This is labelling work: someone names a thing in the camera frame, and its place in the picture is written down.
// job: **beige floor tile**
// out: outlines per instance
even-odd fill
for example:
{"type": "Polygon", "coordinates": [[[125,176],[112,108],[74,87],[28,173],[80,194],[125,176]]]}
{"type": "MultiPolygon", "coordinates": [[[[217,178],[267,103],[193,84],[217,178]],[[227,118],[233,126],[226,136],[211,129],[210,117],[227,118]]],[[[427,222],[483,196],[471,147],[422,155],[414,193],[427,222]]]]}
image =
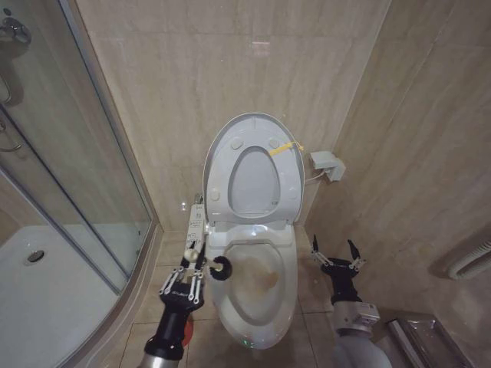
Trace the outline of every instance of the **beige floor tile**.
{"type": "Polygon", "coordinates": [[[218,320],[198,320],[189,345],[188,367],[314,368],[315,358],[301,316],[295,316],[282,341],[267,350],[239,345],[218,320]]]}
{"type": "Polygon", "coordinates": [[[183,259],[186,246],[185,232],[164,232],[160,243],[157,266],[177,266],[183,259]]]}
{"type": "Polygon", "coordinates": [[[130,336],[131,328],[128,327],[127,331],[123,334],[120,340],[117,342],[116,346],[109,352],[106,358],[101,364],[101,368],[119,368],[121,360],[123,359],[124,349],[126,348],[126,343],[128,337],[130,336]]]}
{"type": "Polygon", "coordinates": [[[311,245],[303,226],[295,226],[295,243],[297,244],[297,258],[311,258],[311,245]]]}
{"type": "Polygon", "coordinates": [[[164,304],[160,300],[159,289],[167,279],[167,276],[172,272],[174,267],[171,266],[156,266],[153,270],[150,286],[145,294],[143,303],[138,310],[134,323],[151,323],[159,322],[162,317],[164,304]]]}
{"type": "Polygon", "coordinates": [[[334,331],[331,328],[327,313],[304,314],[308,335],[314,349],[318,368],[334,368],[332,365],[332,349],[334,347],[334,331]]]}
{"type": "MultiPolygon", "coordinates": [[[[130,338],[124,351],[120,368],[136,368],[143,358],[145,343],[157,330],[158,324],[134,324],[131,328],[130,338]]],[[[183,359],[179,362],[179,368],[186,366],[187,347],[184,349],[183,359]]]]}
{"type": "Polygon", "coordinates": [[[332,311],[328,276],[313,259],[298,260],[298,299],[302,313],[332,311]]]}

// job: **shower drain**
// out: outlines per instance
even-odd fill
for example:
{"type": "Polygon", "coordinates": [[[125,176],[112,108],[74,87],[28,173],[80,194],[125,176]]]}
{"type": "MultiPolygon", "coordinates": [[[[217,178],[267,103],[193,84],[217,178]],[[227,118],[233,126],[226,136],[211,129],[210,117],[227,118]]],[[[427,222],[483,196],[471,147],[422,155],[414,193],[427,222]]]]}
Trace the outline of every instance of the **shower drain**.
{"type": "Polygon", "coordinates": [[[44,251],[33,251],[31,255],[28,256],[28,261],[30,263],[39,262],[44,257],[44,251]]]}

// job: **white cable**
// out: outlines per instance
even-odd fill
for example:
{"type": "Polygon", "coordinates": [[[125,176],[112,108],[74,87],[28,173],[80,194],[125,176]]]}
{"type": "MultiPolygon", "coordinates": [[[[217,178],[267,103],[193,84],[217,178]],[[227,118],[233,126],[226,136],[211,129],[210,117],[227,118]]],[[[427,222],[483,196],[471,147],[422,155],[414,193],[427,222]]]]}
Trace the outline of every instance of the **white cable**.
{"type": "Polygon", "coordinates": [[[323,176],[324,174],[325,174],[325,169],[322,169],[322,172],[321,172],[319,175],[314,176],[313,178],[310,178],[310,179],[306,179],[306,180],[305,180],[305,182],[310,182],[310,181],[312,181],[312,180],[318,179],[318,178],[320,178],[321,176],[323,176]]]}

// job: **wall outlet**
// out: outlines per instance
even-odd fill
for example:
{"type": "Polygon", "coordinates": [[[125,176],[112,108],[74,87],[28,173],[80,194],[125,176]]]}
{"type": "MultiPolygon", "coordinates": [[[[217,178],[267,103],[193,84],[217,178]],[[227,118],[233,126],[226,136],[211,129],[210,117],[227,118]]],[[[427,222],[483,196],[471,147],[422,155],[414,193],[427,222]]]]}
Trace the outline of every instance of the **wall outlet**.
{"type": "Polygon", "coordinates": [[[343,177],[346,166],[330,151],[311,152],[314,169],[324,169],[329,180],[338,182],[343,177]]]}

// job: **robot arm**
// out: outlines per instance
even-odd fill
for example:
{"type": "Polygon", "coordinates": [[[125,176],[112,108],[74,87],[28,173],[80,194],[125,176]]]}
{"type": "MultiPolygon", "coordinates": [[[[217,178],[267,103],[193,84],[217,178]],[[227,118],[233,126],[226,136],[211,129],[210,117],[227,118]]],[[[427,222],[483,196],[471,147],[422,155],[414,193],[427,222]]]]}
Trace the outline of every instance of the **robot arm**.
{"type": "Polygon", "coordinates": [[[366,262],[351,240],[353,261],[339,258],[326,258],[319,252],[314,235],[312,256],[321,263],[321,270],[329,275],[334,295],[333,327],[337,334],[333,350],[336,368],[391,368],[385,353],[371,341],[371,327],[380,320],[377,307],[364,303],[354,288],[353,278],[366,262]]]}

